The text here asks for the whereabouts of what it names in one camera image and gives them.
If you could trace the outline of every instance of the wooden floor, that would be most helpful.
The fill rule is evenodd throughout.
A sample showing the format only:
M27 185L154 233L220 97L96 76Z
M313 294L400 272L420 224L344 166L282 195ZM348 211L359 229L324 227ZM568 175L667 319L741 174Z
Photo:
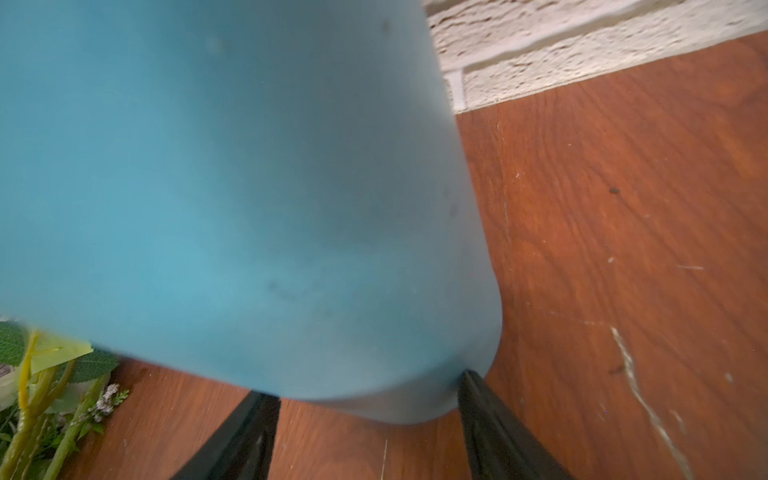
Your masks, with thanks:
M505 329L488 376L577 478L768 477L768 33L458 116ZM131 363L65 478L165 480L243 397ZM458 414L285 401L272 480L469 478Z

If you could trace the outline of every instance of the floor scratch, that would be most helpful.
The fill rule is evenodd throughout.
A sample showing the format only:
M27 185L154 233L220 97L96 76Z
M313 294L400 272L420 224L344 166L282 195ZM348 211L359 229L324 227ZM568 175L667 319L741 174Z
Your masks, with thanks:
M677 413L675 410L670 410L670 413L677 420L677 427L680 428L680 433L682 433L683 435L687 435L687 432L685 429L685 422L683 422L683 418L680 416L680 414Z
M634 398L640 402L640 404L647 412L651 425L656 428L661 439L664 440L664 443L667 444L670 453L674 457L675 462L677 462L677 465L680 466L680 470L683 472L686 480L694 480L696 477L694 476L694 471L690 468L688 458L686 458L686 456L679 450L674 442L672 442L672 439L670 438L669 434L667 434L667 430L664 428L664 424L661 422L661 419L650 407L650 405L647 404L640 393L640 385L637 383L637 377L634 374L634 360L629 354L629 350L627 350L627 347L624 345L624 339L621 337L619 331L616 330L616 328L613 326L611 327L611 332L613 332L614 340L616 341L616 344L619 345L619 350L621 350L621 356L624 359L624 370L627 373L627 381L629 382L630 390L632 390L632 393L634 394Z
M507 237L507 243L512 242L509 237L509 213L507 213L507 201L504 200L504 234Z
M386 447L389 444L389 439L384 441L384 459L382 460L382 477L381 480L384 480L384 467L386 467Z

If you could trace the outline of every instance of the white scuff mark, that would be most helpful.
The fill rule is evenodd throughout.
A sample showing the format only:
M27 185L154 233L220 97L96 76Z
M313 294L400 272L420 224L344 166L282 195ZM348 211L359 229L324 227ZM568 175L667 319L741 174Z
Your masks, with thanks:
M680 414L677 413L675 410L670 410L670 413L672 416L677 420L677 427L680 429L680 433L683 435L687 435L687 429L685 428L685 422L683 422L683 418L680 417Z
M389 439L384 441L384 459L382 460L382 477L381 480L384 480L384 467L386 467L386 447L389 444Z
M674 442L672 442L672 439L667 433L667 430L664 428L664 424L662 423L661 419L650 407L650 405L648 405L640 392L640 385L637 383L637 377L635 376L634 372L634 360L629 354L629 350L627 350L627 347L624 345L624 339L621 337L619 331L616 330L616 328L613 326L611 327L611 332L614 334L614 340L616 341L616 344L619 345L619 350L621 350L621 357L624 359L624 371L627 374L627 382L629 383L629 388L632 390L634 398L636 398L637 401L640 402L640 404L643 406L646 413L648 414L651 425L656 428L661 439L664 440L664 443L667 444L672 457L675 459L675 462L677 462L677 465L683 472L683 476L686 478L686 480L694 480L696 476L694 475L694 471L690 468L688 458L686 458L686 456L680 451Z
M445 74L445 80L448 82L448 86L451 89L453 110L466 110L467 97L464 95L464 71L461 68L459 70L449 71Z

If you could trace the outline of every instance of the textured white wall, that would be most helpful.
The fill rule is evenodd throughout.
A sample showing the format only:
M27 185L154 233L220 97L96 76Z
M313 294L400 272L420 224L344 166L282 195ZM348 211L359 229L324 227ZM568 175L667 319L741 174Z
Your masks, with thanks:
M454 110L768 29L768 0L423 0Z

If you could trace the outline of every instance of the black object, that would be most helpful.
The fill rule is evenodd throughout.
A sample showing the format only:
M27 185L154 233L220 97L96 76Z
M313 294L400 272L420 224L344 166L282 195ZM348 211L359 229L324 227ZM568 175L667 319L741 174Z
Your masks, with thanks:
M471 370L458 410L474 480L573 480ZM267 480L279 414L280 399L249 393L172 480Z
M280 399L250 392L172 480L266 480Z
M471 370L462 374L458 410L473 480L573 480Z

